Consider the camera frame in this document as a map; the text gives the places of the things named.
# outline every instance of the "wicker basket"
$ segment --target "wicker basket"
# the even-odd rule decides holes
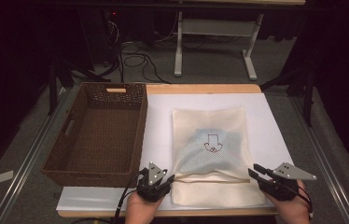
[[[146,115],[145,85],[82,83],[42,172],[60,186],[126,187],[139,171]]]

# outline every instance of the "drawstring bag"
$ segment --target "drawstring bag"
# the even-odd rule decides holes
[[[173,203],[241,207],[265,203],[247,172],[244,109],[175,110]]]

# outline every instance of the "white metal frame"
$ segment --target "white metal frame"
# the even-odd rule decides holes
[[[263,14],[259,14],[256,21],[213,21],[213,20],[183,20],[183,13],[178,13],[177,22],[177,48],[174,61],[174,76],[181,77],[183,50],[183,34],[192,35],[229,35],[249,36],[250,42],[247,49],[243,49],[243,58],[250,80],[257,80],[256,71],[250,55],[256,43],[259,27],[261,26]]]

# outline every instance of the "gray floor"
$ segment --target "gray floor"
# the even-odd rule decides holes
[[[294,43],[259,40],[252,54],[258,75],[258,81],[253,82],[248,79],[241,60],[239,46],[244,46],[246,40],[228,40],[227,37],[212,37],[200,48],[184,49],[182,77],[173,75],[173,44],[165,42],[164,46],[156,45],[154,49],[139,46],[140,52],[151,57],[160,77],[171,83],[262,84],[279,75]],[[198,41],[192,39],[185,45],[197,47],[201,43]],[[124,51],[133,50],[135,46]],[[127,60],[128,65],[140,62],[140,58],[134,57]],[[146,82],[142,65],[125,66],[124,71],[126,82]],[[154,78],[152,66],[147,66],[145,75]],[[119,82],[118,72],[109,77]],[[77,85],[63,91],[55,116],[48,117],[49,92],[44,91],[0,160],[0,174],[14,171],[12,180],[0,183],[1,223],[71,223],[75,220],[57,214],[55,209],[62,188],[42,175],[40,169],[76,93]],[[307,127],[300,117],[301,99],[288,98],[286,87],[273,87],[265,94],[295,165],[319,177],[318,181],[308,183],[314,202],[312,223],[349,223],[349,155],[333,129],[318,93],[314,92],[313,128]],[[23,163],[25,159],[30,159],[27,160],[30,163]]]

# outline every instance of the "printed arrow symbol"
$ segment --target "printed arrow symbol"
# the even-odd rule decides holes
[[[218,152],[223,148],[223,145],[218,142],[218,134],[207,134],[207,143],[204,144],[206,150]]]

